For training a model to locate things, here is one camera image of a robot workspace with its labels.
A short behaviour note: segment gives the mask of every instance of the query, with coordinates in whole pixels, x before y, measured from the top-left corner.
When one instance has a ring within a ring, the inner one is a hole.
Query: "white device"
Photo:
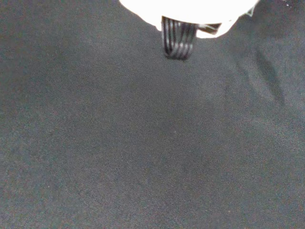
[[[154,25],[160,31],[167,30],[163,33],[163,38],[168,39],[168,49],[174,49],[173,42],[178,42],[179,46],[179,39],[177,39],[179,28],[180,32],[189,30],[198,38],[216,38],[225,34],[240,16],[244,14],[252,16],[258,1],[120,0],[123,6],[140,16],[145,22]],[[196,25],[196,27],[186,27],[187,25]],[[183,42],[191,45],[190,40],[192,39]]]

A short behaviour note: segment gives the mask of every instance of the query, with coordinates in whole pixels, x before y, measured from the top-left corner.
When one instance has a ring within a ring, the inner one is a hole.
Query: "dark fabric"
[[[180,62],[116,1],[2,1],[0,228],[305,228],[304,15]]]

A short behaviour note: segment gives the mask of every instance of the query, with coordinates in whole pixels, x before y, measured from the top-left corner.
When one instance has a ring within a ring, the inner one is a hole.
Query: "white object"
[[[161,31],[162,16],[205,27],[221,24],[216,33],[197,31],[199,38],[219,37],[230,30],[237,19],[252,16],[259,0],[120,0],[121,4]]]

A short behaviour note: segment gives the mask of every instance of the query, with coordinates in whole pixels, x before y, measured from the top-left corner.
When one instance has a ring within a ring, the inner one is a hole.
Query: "black cloth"
[[[0,228],[305,228],[304,15],[182,62],[117,1],[3,1]]]

